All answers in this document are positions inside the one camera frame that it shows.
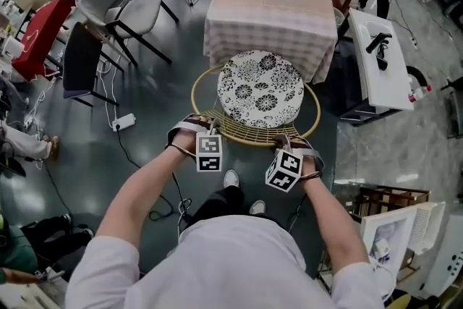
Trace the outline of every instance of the checkered tablecloth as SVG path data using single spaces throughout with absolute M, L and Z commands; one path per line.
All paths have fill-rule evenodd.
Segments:
M 270 51 L 317 83 L 328 74 L 336 41 L 331 0 L 212 0 L 204 55 L 215 67 L 242 51 Z

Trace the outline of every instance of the tablecloth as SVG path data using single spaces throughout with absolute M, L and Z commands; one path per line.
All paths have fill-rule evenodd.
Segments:
M 27 80 L 53 72 L 43 67 L 59 29 L 75 6 L 75 0 L 53 0 L 35 13 L 22 37 L 24 51 L 13 67 Z
M 215 67 L 243 51 L 270 51 L 317 83 L 328 74 L 336 41 L 331 0 L 212 0 L 204 55 Z

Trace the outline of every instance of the green shirt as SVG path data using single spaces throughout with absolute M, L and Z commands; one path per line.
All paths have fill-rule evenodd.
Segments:
M 34 274 L 38 270 L 37 257 L 27 237 L 18 227 L 10 227 L 8 250 L 0 252 L 0 267 Z M 0 269 L 0 284 L 6 283 L 5 273 Z

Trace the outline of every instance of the red cloth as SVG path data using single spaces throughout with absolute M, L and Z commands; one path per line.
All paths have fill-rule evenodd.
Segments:
M 53 0 L 40 9 L 30 21 L 21 40 L 25 51 L 12 62 L 14 69 L 27 81 L 31 81 L 36 75 L 48 75 L 52 72 L 50 69 L 46 71 L 43 63 L 59 29 L 74 6 L 75 0 Z

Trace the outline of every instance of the forearm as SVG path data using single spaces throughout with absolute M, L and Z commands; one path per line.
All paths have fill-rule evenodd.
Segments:
M 7 283 L 11 284 L 38 284 L 40 279 L 33 274 L 24 273 L 22 271 L 15 271 L 12 269 L 3 268 Z
M 352 263 L 368 262 L 365 245 L 351 217 L 321 179 L 308 180 L 303 187 L 315 210 L 334 273 Z
M 185 158 L 175 147 L 168 147 L 135 172 L 112 201 L 96 235 L 118 237 L 138 248 L 146 216 L 159 199 L 171 173 Z

